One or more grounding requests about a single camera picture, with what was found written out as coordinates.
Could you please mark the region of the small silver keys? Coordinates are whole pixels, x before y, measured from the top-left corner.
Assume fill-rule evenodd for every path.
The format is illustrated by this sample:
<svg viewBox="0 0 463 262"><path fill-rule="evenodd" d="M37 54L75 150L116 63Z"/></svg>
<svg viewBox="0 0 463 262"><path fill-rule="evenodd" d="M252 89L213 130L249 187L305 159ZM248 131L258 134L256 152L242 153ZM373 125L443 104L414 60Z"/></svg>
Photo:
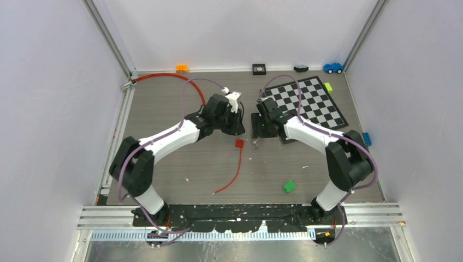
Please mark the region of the small silver keys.
<svg viewBox="0 0 463 262"><path fill-rule="evenodd" d="M254 145L254 148L257 150L259 147L259 139L255 139L254 141L252 141L252 144Z"/></svg>

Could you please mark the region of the red cable padlock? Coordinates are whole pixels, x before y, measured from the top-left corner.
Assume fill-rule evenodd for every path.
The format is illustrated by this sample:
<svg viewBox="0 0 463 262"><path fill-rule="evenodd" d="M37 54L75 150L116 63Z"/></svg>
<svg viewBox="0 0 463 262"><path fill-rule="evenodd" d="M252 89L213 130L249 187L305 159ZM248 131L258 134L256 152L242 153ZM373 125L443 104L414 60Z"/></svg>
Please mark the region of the red cable padlock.
<svg viewBox="0 0 463 262"><path fill-rule="evenodd" d="M228 187L230 187L234 182L235 180L237 179L239 173L240 173L240 170L241 170L241 163L242 163L242 154L243 154L243 148L244 148L244 139L242 138L238 138L236 139L235 141L235 147L239 149L239 160L238 160L238 166L237 166L237 170L236 170L236 173L234 175L234 177L222 188L214 191L211 195L216 195L224 190L226 190Z"/></svg>

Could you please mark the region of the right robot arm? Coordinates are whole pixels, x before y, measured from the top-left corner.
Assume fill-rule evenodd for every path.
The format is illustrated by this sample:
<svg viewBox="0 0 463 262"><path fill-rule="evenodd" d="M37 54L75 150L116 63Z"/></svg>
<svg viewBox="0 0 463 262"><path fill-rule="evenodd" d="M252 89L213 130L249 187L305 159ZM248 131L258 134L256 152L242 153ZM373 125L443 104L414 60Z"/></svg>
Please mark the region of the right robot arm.
<svg viewBox="0 0 463 262"><path fill-rule="evenodd" d="M260 98L256 107L258 112L252 115L256 138L299 141L326 157L329 182L312 200L304 218L327 223L338 204L360 188L359 182L370 174L377 178L377 164L358 132L324 128L302 118L296 110L283 112L272 98Z"/></svg>

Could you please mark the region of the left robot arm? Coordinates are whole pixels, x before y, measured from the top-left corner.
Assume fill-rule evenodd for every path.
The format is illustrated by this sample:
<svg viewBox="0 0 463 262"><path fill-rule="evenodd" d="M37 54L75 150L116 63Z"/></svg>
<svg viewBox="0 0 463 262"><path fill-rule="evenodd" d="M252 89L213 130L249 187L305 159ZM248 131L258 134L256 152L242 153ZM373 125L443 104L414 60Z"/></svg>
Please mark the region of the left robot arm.
<svg viewBox="0 0 463 262"><path fill-rule="evenodd" d="M177 125L156 135L122 140L110 167L109 174L118 187L144 208L146 218L155 226L167 221L165 201L152 185L153 169L162 158L174 151L210 136L219 130L238 136L245 132L241 93L214 94L199 111L186 115Z"/></svg>

